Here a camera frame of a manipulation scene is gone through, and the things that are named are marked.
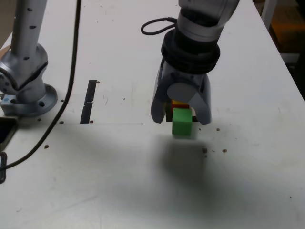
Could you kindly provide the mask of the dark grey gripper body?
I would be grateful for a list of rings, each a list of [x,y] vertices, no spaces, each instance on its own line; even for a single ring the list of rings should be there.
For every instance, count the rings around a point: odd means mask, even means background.
[[[159,68],[159,93],[166,94],[174,83],[184,83],[194,88],[199,94],[210,94],[211,87],[208,75],[183,73],[162,59]]]

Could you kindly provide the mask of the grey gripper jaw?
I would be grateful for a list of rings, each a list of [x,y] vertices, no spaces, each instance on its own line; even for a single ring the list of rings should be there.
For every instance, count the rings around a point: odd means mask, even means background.
[[[156,77],[152,105],[151,105],[151,117],[155,123],[161,123],[165,116],[165,103],[167,102],[167,95],[165,90],[165,84],[163,83],[163,66],[162,61],[159,67],[159,71]]]
[[[197,121],[202,125],[211,123],[211,88],[209,78],[180,81],[167,89],[170,99],[188,104],[195,110]]]

